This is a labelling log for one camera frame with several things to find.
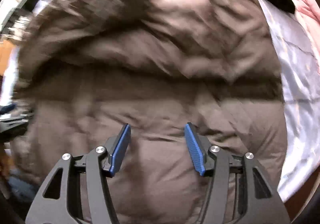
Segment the brown puffer down jacket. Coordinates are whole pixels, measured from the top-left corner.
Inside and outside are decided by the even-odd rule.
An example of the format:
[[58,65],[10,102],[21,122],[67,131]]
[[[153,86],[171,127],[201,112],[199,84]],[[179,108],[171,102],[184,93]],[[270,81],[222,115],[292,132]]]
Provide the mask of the brown puffer down jacket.
[[40,184],[64,153],[132,128],[109,187],[121,223],[192,223],[207,180],[184,138],[254,154],[277,186],[287,150],[281,66],[258,0],[52,0],[27,26],[13,98],[33,110],[11,142]]

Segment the light blue plaid bedsheet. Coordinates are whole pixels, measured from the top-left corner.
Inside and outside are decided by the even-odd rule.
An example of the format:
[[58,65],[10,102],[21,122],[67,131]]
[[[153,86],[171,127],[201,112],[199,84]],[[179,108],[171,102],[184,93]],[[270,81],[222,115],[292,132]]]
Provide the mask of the light blue plaid bedsheet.
[[[38,14],[52,0],[40,0]],[[281,63],[287,153],[278,192],[286,202],[319,166],[319,74],[318,54],[314,54],[303,26],[292,14],[279,10],[267,0],[258,0],[270,28],[272,41]],[[14,48],[5,65],[1,105],[11,103],[17,78],[17,54]]]

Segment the wooden bedside desk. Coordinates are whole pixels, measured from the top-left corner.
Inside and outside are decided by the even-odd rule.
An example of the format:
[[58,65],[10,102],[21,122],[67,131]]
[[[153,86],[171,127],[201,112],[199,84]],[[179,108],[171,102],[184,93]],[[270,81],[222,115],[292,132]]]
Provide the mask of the wooden bedside desk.
[[4,40],[0,44],[0,75],[2,77],[7,69],[9,58],[14,48],[15,45],[8,40]]

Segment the pink quilt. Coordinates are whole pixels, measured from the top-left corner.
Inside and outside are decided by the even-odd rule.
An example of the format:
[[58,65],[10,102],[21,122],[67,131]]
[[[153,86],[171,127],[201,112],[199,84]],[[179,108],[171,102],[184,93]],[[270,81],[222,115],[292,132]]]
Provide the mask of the pink quilt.
[[296,18],[303,26],[319,67],[319,6],[316,0],[296,0]]

